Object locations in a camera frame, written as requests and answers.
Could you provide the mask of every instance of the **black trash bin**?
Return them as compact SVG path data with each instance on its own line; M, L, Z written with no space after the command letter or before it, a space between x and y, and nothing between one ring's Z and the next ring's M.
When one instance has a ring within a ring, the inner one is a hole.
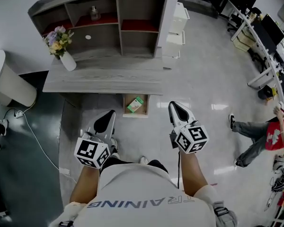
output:
M265 100L273 97L273 90L271 89L271 87L265 85L261 90L258 91L257 95L260 99Z

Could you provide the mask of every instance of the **vase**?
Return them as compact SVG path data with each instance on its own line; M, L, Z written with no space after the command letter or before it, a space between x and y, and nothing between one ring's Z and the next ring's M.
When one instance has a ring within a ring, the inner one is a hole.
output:
M63 66L65 66L65 68L68 71L75 70L77 63L67 51L64 52L63 56L60 56L60 59L61 59L61 62L63 63Z

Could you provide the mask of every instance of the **forearm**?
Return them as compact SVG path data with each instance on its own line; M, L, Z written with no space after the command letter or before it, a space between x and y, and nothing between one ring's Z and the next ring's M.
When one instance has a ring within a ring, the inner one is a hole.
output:
M279 119L282 142L284 143L284 119Z
M71 193L70 202L89 203L97 195L99 170L84 166Z
M208 183L203 176L195 153L185 154L180 150L180 154L184 192L193 197L200 188Z

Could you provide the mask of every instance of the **gray jeans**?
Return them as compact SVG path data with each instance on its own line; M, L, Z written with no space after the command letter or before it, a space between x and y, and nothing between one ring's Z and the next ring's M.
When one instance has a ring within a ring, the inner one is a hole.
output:
M238 132L253 141L248 150L237 158L239 166L248 166L265 149L267 128L268 123L235 122L233 124L233 132Z

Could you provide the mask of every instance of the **gray floor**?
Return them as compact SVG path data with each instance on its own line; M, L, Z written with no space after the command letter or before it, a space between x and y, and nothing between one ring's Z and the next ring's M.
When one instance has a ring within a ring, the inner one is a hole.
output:
M37 81L34 78L31 83L37 87ZM59 94L39 92L36 104L26 112L30 126L56 166L64 101ZM27 109L18 103L11 106ZM7 110L0 105L0 119ZM25 118L15 119L10 110L6 119L7 135L0 136L0 190L9 217L1 218L0 226L48 226L63 210L59 172L42 153Z
M277 101L265 104L247 86L258 72L249 55L230 41L225 20L194 12L189 15L186 45L181 49L181 57L173 61L173 69L164 71L163 96L151 96L149 117L123 118L120 95L89 95L83 101L81 128L87 128L90 118L97 113L116 110L115 137L121 159L158 159L170 177L177 178L178 154L169 140L172 125L167 106L171 100L183 103L192 109L210 136L208 145L197 154L208 182L217 183L215 188L221 199L237 213L239 226L268 225L277 202L276 199L264 212L276 152L263 152L249 167L235 169L234 158L248 148L251 140L230 131L228 114L234 112L241 121L264 122L273 117L272 108ZM71 165L71 175L77 179L81 167L75 160ZM65 190L66 199L71 189L70 186Z

